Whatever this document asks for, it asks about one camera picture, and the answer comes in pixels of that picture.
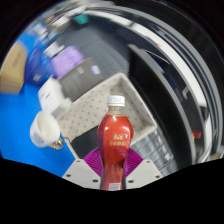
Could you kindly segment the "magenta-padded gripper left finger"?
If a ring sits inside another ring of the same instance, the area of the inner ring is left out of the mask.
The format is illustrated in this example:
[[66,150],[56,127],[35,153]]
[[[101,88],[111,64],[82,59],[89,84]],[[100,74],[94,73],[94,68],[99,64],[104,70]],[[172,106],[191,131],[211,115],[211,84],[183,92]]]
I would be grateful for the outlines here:
[[96,148],[83,159],[76,159],[62,178],[84,188],[100,189],[102,174],[100,150]]

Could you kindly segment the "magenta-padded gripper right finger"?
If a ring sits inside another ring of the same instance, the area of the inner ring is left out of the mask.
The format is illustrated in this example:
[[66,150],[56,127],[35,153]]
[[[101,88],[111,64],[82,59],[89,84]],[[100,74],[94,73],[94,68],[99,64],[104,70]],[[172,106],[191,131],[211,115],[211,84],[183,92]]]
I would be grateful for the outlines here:
[[150,159],[143,159],[133,149],[128,150],[124,162],[126,189],[141,188],[162,178],[162,174]]

